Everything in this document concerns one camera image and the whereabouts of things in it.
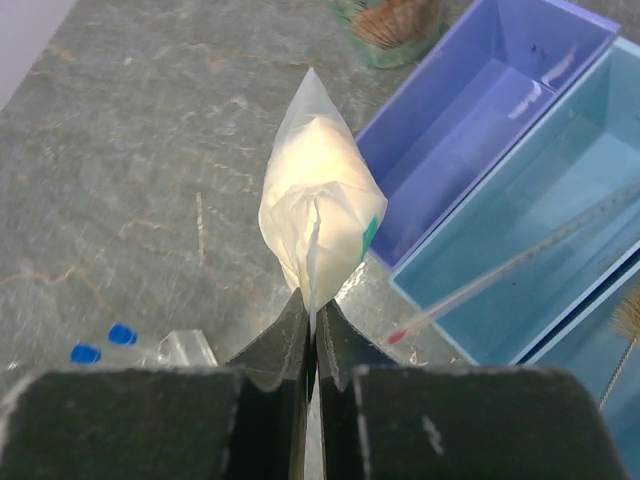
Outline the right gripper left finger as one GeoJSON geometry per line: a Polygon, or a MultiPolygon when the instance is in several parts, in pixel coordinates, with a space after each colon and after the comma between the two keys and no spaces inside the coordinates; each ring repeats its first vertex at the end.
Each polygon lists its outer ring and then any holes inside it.
{"type": "Polygon", "coordinates": [[[279,317],[217,367],[49,370],[1,401],[5,479],[300,479],[309,316],[279,317]]]}

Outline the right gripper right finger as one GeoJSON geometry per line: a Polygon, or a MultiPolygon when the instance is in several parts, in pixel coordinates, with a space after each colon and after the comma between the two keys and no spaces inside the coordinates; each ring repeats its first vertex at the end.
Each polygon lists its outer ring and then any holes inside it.
{"type": "Polygon", "coordinates": [[[625,479],[595,403],[569,372],[402,366],[346,319],[317,315],[329,479],[625,479]]]}

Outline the glass pipette rod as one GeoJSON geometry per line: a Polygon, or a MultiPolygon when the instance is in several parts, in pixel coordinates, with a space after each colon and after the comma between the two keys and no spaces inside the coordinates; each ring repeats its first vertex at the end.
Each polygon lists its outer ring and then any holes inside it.
{"type": "Polygon", "coordinates": [[[554,246],[565,238],[578,232],[585,227],[589,222],[595,220],[597,217],[607,213],[614,207],[619,206],[623,202],[631,199],[635,195],[639,194],[639,181],[634,180],[629,184],[621,187],[614,193],[609,194],[603,199],[597,201],[592,206],[577,214],[560,227],[556,228],[546,238],[522,251],[510,260],[502,263],[493,270],[487,271],[475,278],[474,280],[466,283],[459,289],[450,293],[446,297],[441,298],[436,303],[432,304],[425,311],[414,315],[409,321],[405,322],[401,326],[394,329],[386,337],[386,343],[393,345],[401,341],[411,331],[418,329],[424,324],[432,323],[438,318],[446,315],[451,310],[455,309],[460,304],[466,302],[470,298],[482,292],[489,287],[492,283],[498,279],[504,277],[511,270],[518,267],[521,264],[533,259],[535,256],[541,254],[544,250],[554,246]]]}

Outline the test tube blue cap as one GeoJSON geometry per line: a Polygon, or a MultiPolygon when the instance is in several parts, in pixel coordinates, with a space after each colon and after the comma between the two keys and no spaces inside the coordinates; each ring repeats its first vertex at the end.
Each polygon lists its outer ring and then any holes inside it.
{"type": "Polygon", "coordinates": [[[69,360],[71,364],[84,367],[126,369],[141,367],[144,356],[119,345],[78,343],[72,348],[69,360]]]}
{"type": "Polygon", "coordinates": [[[115,323],[109,329],[107,339],[112,345],[143,350],[155,350],[160,345],[158,339],[139,333],[133,327],[123,323],[115,323]]]}

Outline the bag of white powder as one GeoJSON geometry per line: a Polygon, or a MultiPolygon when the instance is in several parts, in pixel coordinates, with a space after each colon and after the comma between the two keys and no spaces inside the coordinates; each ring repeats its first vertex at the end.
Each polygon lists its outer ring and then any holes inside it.
{"type": "Polygon", "coordinates": [[[258,223],[310,316],[361,264],[387,204],[325,86],[308,70],[273,142],[258,223]]]}

